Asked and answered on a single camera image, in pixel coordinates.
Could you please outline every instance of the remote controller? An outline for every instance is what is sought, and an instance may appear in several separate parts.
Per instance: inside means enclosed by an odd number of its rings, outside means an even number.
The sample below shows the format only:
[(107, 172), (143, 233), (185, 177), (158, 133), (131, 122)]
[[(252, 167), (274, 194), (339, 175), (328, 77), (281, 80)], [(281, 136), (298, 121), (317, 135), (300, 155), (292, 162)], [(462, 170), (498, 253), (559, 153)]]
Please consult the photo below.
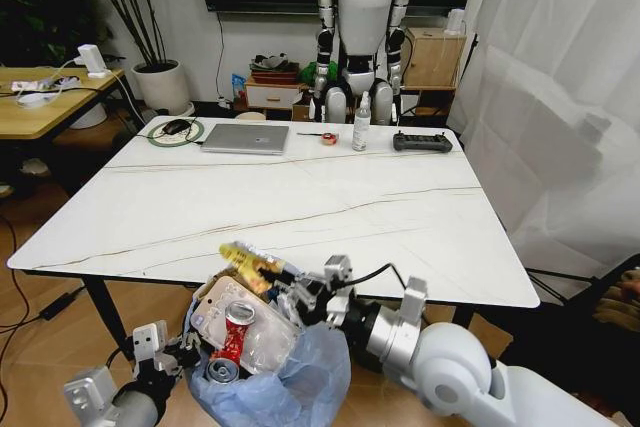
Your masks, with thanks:
[(442, 134), (436, 135), (406, 135), (398, 131), (393, 136), (393, 148), (396, 150), (437, 150), (449, 152), (453, 145)]

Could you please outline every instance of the blue plastic bag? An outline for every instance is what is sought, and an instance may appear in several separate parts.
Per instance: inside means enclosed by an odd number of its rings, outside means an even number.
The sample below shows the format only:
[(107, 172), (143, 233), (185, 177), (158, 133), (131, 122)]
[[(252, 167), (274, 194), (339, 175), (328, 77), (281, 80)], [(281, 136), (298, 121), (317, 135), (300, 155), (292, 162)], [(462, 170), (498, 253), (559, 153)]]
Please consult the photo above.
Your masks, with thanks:
[(194, 399), (222, 427), (331, 425), (351, 382), (344, 334), (326, 324), (307, 328), (280, 372), (231, 384), (203, 377), (206, 357), (187, 374)]

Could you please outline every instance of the clear bottle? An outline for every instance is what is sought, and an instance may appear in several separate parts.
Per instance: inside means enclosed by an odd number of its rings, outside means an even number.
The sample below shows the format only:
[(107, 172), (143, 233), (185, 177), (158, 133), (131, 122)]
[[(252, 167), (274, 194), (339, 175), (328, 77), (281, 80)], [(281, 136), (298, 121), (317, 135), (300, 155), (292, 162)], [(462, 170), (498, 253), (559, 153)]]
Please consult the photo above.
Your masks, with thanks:
[(351, 148), (362, 151), (367, 148), (367, 134), (371, 125), (371, 109), (369, 108), (369, 92), (363, 92), (360, 106), (353, 119), (353, 141)]

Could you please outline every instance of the laptop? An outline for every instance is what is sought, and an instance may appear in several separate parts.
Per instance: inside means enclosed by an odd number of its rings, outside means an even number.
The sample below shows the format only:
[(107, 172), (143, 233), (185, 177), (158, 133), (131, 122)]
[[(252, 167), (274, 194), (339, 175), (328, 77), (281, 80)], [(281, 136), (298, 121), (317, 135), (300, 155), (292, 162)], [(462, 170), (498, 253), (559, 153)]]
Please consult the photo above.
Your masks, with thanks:
[(203, 152), (282, 155), (289, 127), (283, 125), (216, 124), (202, 143)]

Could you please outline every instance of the white drape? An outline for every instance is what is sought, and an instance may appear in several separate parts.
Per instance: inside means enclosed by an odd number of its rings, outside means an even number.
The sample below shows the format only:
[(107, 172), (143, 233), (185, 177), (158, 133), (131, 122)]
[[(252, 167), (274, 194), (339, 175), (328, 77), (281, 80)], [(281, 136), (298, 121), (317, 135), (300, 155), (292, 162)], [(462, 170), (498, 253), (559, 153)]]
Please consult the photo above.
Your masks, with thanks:
[(640, 0), (484, 0), (477, 32), (449, 126), (522, 263), (601, 276), (640, 252)]

